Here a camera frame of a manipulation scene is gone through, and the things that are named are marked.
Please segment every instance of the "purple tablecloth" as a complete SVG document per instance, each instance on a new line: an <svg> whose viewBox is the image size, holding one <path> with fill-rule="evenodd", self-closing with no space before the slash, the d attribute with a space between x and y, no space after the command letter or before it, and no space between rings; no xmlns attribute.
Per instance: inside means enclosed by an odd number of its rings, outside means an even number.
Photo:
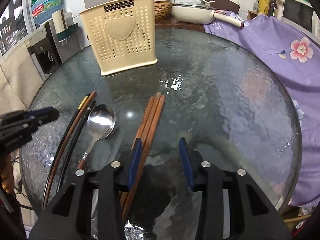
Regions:
<svg viewBox="0 0 320 240"><path fill-rule="evenodd" d="M316 206L320 200L320 48L292 26L265 15L245 21L243 29L222 21L204 28L250 51L287 88L296 106L303 140L299 178L290 204L311 202Z"/></svg>

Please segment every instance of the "pink flower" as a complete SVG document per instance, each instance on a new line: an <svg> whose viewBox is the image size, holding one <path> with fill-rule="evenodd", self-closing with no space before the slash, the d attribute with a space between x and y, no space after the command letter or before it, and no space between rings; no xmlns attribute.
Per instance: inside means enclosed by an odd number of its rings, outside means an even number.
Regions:
<svg viewBox="0 0 320 240"><path fill-rule="evenodd" d="M291 49L293 51L290 53L292 59L299 59L301 63L305 63L308 58L312 58L313 50L309 47L310 42L306 37L303 37L301 41L298 40L293 41L290 44Z"/></svg>

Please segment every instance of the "human hand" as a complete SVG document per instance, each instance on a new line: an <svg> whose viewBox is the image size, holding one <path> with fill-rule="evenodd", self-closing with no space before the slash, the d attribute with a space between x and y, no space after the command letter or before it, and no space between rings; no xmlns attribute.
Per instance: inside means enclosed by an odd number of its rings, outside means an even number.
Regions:
<svg viewBox="0 0 320 240"><path fill-rule="evenodd" d="M10 154L0 158L0 175L2 188L10 194L14 189L13 167Z"/></svg>

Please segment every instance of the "blue gripper pad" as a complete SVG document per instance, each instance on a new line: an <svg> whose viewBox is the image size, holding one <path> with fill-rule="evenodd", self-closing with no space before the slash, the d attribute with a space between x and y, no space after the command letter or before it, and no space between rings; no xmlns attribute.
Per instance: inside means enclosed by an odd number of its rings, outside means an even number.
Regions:
<svg viewBox="0 0 320 240"><path fill-rule="evenodd" d="M127 186L129 190L131 190L131 188L133 187L136 181L136 176L137 176L140 158L142 154L142 141L140 138L136 139L132 150L133 150L133 157L129 167L128 181L127 181Z"/></svg>
<svg viewBox="0 0 320 240"><path fill-rule="evenodd" d="M195 188L195 182L193 179L193 169L188 155L188 145L185 138L181 138L179 141L179 154L182 160L182 166L184 171L184 176L186 177L187 183L191 190Z"/></svg>

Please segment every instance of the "wooden countertop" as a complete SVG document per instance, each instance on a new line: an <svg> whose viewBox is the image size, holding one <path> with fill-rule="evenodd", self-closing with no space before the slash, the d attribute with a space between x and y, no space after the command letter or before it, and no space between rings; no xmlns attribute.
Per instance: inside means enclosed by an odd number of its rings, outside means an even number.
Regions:
<svg viewBox="0 0 320 240"><path fill-rule="evenodd" d="M204 32L204 27L201 24L180 22L174 17L166 20L156 20L156 28L178 28L192 31Z"/></svg>

